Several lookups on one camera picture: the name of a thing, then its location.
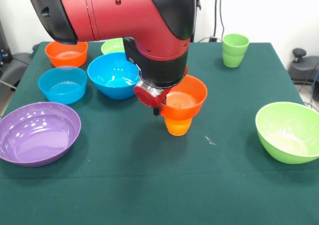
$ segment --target light green bowl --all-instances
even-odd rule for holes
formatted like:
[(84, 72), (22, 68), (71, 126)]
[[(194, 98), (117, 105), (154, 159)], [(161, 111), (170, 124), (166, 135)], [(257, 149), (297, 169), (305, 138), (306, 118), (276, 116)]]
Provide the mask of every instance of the light green bowl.
[(109, 39), (101, 47), (103, 54), (125, 52), (122, 38)]
[(297, 103), (276, 102), (256, 115), (261, 143), (275, 159), (302, 164), (319, 158), (319, 113)]

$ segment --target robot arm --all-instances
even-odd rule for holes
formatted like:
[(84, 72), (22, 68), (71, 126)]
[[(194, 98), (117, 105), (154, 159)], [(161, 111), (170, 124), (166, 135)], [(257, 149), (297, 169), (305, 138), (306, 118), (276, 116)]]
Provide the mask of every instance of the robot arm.
[(123, 37), (140, 68), (137, 97), (158, 107), (185, 75), (196, 0), (31, 0), (43, 26), (60, 42)]

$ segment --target green cup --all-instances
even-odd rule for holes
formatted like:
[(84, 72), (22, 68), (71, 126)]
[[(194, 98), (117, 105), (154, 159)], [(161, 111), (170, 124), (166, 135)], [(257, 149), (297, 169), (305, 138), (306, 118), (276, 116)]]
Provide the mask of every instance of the green cup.
[(223, 40), (223, 60), (227, 67), (235, 68), (243, 61), (249, 39), (241, 34), (228, 34)]
[(101, 47), (103, 54), (125, 52), (122, 38), (109, 39)]

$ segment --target table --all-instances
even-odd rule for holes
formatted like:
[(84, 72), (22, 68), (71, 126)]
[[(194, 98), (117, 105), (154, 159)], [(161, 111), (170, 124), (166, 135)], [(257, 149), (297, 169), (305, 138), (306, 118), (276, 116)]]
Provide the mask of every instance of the table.
[[(6, 113), (45, 101), (37, 88), (52, 68), (46, 43)], [(89, 44), (89, 62), (101, 43)], [(286, 165), (262, 147), (255, 115), (267, 103), (302, 103), (269, 43), (252, 43), (239, 68), (222, 63), (221, 43), (195, 43), (189, 74), (207, 100), (183, 137), (136, 98), (114, 101), (88, 81), (71, 105), (82, 120), (57, 162), (23, 168), (0, 161), (2, 225), (300, 225), (319, 221), (319, 161)]]

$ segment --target white wall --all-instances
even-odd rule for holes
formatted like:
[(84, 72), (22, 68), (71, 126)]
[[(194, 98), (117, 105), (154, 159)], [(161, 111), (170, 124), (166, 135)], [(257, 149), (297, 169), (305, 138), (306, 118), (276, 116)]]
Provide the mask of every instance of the white wall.
[[(213, 35), (214, 0), (201, 0), (195, 39)], [(319, 55), (318, 0), (222, 0), (225, 34), (242, 33), (251, 42), (271, 42), (287, 67), (292, 49)], [(218, 24), (217, 36), (221, 36)]]
[(12, 53), (31, 52), (35, 44), (52, 40), (30, 0), (0, 0), (0, 20)]
[[(213, 34), (214, 0), (201, 0), (195, 41)], [(252, 42), (271, 42), (285, 66), (292, 49), (319, 55), (318, 0), (222, 0), (225, 33), (242, 33)], [(0, 0), (0, 19), (13, 53), (28, 52), (51, 40), (29, 0)], [(217, 35), (221, 35), (218, 25)]]

